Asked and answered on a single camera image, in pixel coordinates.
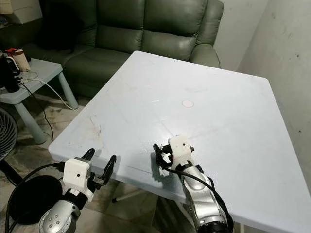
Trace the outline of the black cloth on sofa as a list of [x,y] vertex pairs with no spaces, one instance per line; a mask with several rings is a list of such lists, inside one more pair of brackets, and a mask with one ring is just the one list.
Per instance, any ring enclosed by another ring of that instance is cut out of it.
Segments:
[[94,45],[95,0],[39,0],[42,25],[35,43],[47,50],[75,51],[77,45]]

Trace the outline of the white table leg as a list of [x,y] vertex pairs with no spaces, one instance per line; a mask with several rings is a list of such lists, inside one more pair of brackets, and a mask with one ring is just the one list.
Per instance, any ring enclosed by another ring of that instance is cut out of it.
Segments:
[[152,196],[154,195],[154,196],[157,196],[156,194],[151,193],[149,191],[145,191],[143,189],[138,189],[136,191],[132,191],[130,193],[127,193],[127,194],[124,194],[124,195],[120,195],[120,196],[116,196],[116,197],[112,198],[111,203],[118,203],[121,200],[126,200],[126,199],[132,198],[134,196],[139,196],[139,195],[152,195]]

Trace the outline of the green leather sofa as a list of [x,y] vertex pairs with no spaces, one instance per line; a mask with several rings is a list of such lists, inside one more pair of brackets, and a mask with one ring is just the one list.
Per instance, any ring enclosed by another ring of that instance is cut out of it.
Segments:
[[73,91],[95,96],[136,51],[220,67],[214,44],[224,13],[219,0],[95,0],[94,45],[75,51],[35,43],[42,18],[6,28],[32,58],[60,64]]

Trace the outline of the white storage box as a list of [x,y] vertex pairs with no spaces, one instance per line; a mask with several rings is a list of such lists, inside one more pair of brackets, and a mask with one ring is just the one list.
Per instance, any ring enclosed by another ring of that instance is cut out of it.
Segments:
[[0,0],[0,15],[11,24],[26,24],[43,17],[39,0]]

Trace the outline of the light blue side table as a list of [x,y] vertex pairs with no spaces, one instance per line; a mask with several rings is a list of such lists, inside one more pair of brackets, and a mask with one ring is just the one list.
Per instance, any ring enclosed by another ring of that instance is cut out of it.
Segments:
[[47,136],[33,118],[28,109],[24,106],[24,101],[27,97],[32,96],[40,87],[48,86],[48,82],[54,78],[58,78],[62,90],[64,91],[65,104],[70,109],[77,109],[78,102],[72,93],[72,90],[63,74],[63,69],[60,64],[49,61],[32,59],[29,63],[31,71],[20,73],[19,77],[23,79],[20,83],[20,90],[9,93],[6,90],[0,92],[0,102],[10,104],[15,107],[18,115],[24,121],[25,127],[33,136],[35,144],[43,144],[47,140]]

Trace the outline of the black standing fan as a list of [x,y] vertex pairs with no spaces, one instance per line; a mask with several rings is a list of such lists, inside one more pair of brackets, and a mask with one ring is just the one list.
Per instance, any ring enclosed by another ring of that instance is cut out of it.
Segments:
[[0,171],[15,186],[6,204],[6,223],[31,225],[60,200],[60,181],[49,175],[35,176],[45,168],[55,168],[56,163],[33,169],[25,177],[6,161],[17,144],[17,122],[6,110],[0,109]]

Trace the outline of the black kettle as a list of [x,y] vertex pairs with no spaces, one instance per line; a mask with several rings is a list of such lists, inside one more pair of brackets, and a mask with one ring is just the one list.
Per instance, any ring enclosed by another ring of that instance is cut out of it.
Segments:
[[15,60],[10,56],[1,56],[0,58],[0,87],[4,87],[7,92],[14,93],[19,91],[18,80],[16,76],[20,74]]

